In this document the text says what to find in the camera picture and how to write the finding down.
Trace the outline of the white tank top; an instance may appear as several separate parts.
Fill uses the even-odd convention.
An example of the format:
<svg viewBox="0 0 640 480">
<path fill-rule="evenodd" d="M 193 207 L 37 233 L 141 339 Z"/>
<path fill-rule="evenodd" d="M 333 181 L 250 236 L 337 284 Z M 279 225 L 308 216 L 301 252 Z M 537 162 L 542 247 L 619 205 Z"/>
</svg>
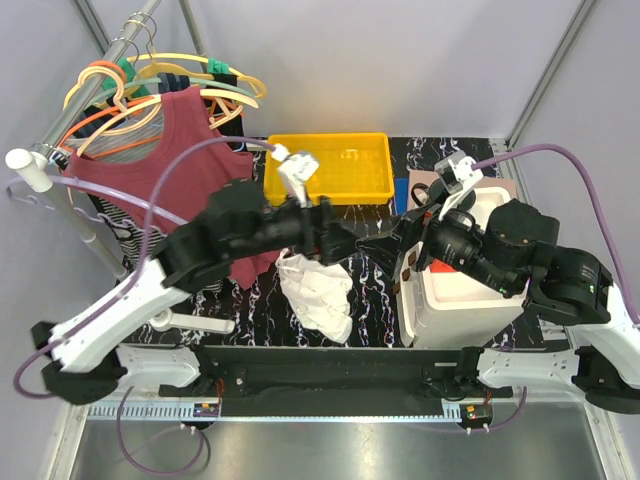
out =
<svg viewBox="0 0 640 480">
<path fill-rule="evenodd" d="M 283 249 L 275 262 L 281 290 L 305 329 L 344 343 L 351 334 L 348 294 L 353 281 L 339 264 L 324 266 Z"/>
</svg>

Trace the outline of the maroon tank top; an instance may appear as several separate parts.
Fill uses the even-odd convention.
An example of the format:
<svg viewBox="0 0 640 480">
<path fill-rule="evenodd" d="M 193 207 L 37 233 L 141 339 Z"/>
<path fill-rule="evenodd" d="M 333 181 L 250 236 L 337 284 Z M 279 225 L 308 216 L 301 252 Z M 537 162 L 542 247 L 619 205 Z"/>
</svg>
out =
<svg viewBox="0 0 640 480">
<path fill-rule="evenodd" d="M 161 96 L 163 130 L 150 153 L 135 161 L 109 163 L 90 155 L 72 154 L 67 178 L 110 187 L 148 200 L 161 175 L 188 148 L 221 134 L 210 128 L 200 90 L 190 87 Z M 233 180 L 227 211 L 264 214 L 267 202 L 251 181 L 253 155 L 235 153 L 225 143 L 207 145 L 186 156 L 160 189 L 155 205 L 192 221 L 208 206 L 209 197 Z"/>
</svg>

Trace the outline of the beige plastic hanger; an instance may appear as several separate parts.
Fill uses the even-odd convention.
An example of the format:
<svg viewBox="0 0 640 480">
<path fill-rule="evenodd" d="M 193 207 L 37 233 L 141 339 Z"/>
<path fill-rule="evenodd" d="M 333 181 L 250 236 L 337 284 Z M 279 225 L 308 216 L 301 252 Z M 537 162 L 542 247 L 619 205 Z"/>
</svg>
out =
<svg viewBox="0 0 640 480">
<path fill-rule="evenodd" d="M 126 77 L 121 77 L 121 75 L 118 74 L 116 71 L 114 71 L 112 68 L 105 67 L 102 65 L 92 65 L 80 72 L 76 84 L 69 90 L 69 92 L 67 93 L 64 99 L 63 108 L 66 108 L 68 106 L 73 95 L 85 84 L 88 78 L 92 75 L 97 75 L 97 74 L 105 74 L 106 76 L 113 78 L 114 81 L 116 82 L 116 91 L 113 95 L 114 106 L 109 107 L 100 112 L 101 115 L 118 112 L 118 115 L 111 119 L 110 124 L 112 124 L 113 122 L 117 122 L 120 118 L 133 116 L 136 114 L 138 110 L 144 110 L 144 109 L 150 108 L 150 111 L 148 112 L 146 117 L 144 117 L 136 126 L 126 127 L 123 130 L 123 133 L 133 131 L 139 127 L 146 125 L 161 110 L 161 107 L 162 107 L 161 103 L 155 104 L 153 102 L 154 100 L 153 96 L 143 97 L 141 100 L 134 100 L 133 104 L 131 106 L 128 106 L 124 99 L 124 92 L 125 92 L 124 80 L 126 79 Z"/>
</svg>

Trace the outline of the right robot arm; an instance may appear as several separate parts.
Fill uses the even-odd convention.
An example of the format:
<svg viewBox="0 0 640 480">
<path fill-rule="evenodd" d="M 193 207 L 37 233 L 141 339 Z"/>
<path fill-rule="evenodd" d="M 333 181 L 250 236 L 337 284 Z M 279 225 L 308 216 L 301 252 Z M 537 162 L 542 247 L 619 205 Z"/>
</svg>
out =
<svg viewBox="0 0 640 480">
<path fill-rule="evenodd" d="M 603 410 L 639 411 L 639 332 L 611 273 L 592 254 L 558 245 L 560 223 L 511 200 L 495 208 L 485 227 L 464 210 L 423 206 L 394 228 L 357 240 L 390 278 L 405 255 L 423 271 L 438 260 L 509 299 L 523 295 L 523 314 L 564 328 L 577 345 L 532 353 L 464 347 L 451 385 L 464 396 L 505 387 L 556 388 Z"/>
</svg>

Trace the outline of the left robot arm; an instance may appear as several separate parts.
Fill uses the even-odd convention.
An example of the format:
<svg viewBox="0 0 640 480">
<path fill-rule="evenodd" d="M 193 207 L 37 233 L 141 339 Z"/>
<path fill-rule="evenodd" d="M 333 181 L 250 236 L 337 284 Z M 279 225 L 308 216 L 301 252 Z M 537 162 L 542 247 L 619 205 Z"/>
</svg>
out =
<svg viewBox="0 0 640 480">
<path fill-rule="evenodd" d="M 99 401 L 120 387 L 170 386 L 206 395 L 216 372 L 190 348 L 137 348 L 122 340 L 228 277 L 237 260 L 294 248 L 331 265 L 353 255 L 356 241 L 328 199 L 317 206 L 288 200 L 272 208 L 254 182 L 234 180 L 211 194 L 200 214 L 158 243 L 134 274 L 82 314 L 33 327 L 35 344 L 50 359 L 41 371 L 47 394 L 74 405 Z"/>
</svg>

